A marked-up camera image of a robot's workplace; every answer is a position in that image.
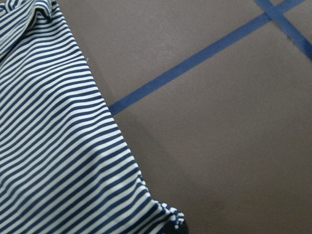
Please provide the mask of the navy white striped polo shirt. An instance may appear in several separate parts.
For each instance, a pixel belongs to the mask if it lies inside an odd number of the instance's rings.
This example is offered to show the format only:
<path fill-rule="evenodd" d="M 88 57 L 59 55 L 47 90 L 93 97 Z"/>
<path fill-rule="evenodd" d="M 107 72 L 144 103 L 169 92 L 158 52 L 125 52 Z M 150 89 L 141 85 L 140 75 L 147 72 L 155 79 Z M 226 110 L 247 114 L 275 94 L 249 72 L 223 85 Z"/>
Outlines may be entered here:
<path fill-rule="evenodd" d="M 0 5 L 0 231 L 188 232 L 151 197 L 54 0 Z"/>

